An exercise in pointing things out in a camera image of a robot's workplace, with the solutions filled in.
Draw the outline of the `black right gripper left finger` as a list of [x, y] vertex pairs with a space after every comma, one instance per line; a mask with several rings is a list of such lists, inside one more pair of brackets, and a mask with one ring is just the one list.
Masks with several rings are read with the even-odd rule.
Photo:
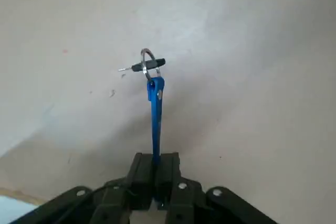
[[147, 210], [153, 189], [152, 155], [137, 153], [128, 174], [97, 189], [76, 186], [17, 218], [16, 223], [130, 223]]

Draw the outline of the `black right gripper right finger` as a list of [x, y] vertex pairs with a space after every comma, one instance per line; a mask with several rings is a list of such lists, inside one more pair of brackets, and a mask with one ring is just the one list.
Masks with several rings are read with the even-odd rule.
[[165, 223], [275, 223], [228, 188], [203, 191], [199, 182], [183, 177], [178, 153], [161, 155], [156, 200], [166, 210]]

